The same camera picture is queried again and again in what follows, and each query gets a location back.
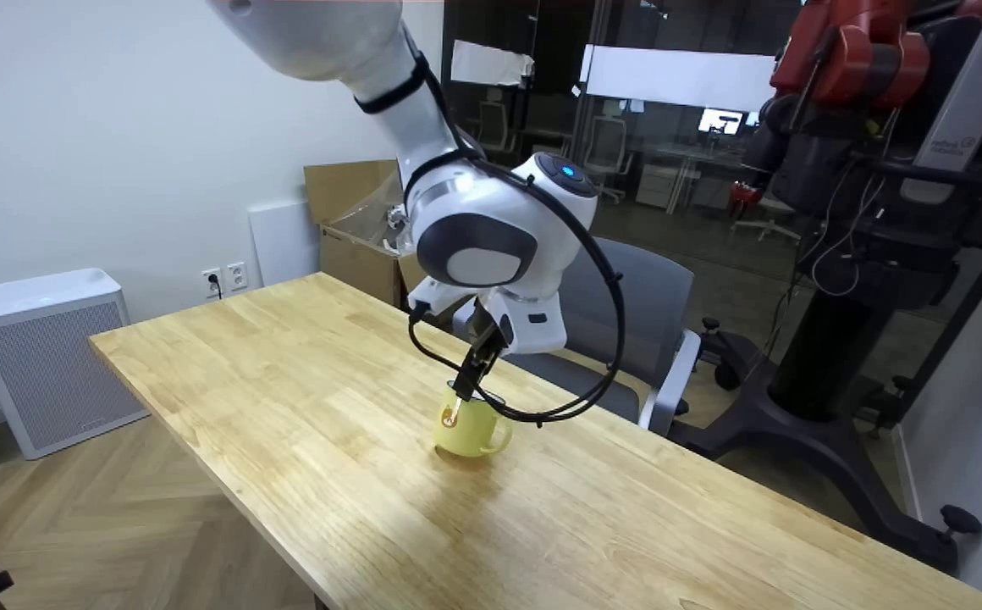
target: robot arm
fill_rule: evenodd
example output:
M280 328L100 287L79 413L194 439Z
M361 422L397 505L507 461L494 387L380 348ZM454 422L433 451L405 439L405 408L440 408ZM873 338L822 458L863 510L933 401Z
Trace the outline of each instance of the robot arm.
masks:
M440 311L480 296L503 354L564 345L560 283L594 225L597 191L561 156L530 156L511 178L484 166L448 121L438 81L412 49L400 0L210 0L214 12L280 74L342 81L400 152L405 229L430 275L412 310Z

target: yellow object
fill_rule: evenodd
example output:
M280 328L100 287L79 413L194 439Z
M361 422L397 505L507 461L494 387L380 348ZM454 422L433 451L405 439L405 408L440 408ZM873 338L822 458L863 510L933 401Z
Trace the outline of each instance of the yellow object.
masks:
M423 343L454 363L468 348L438 328ZM606 410L516 425L494 469L438 458L442 367L405 343L403 311L327 275L96 345L326 606L982 606ZM511 363L486 384L517 408L568 401Z
M511 427L484 401L448 392L433 422L433 447L458 458L490 458L503 447Z

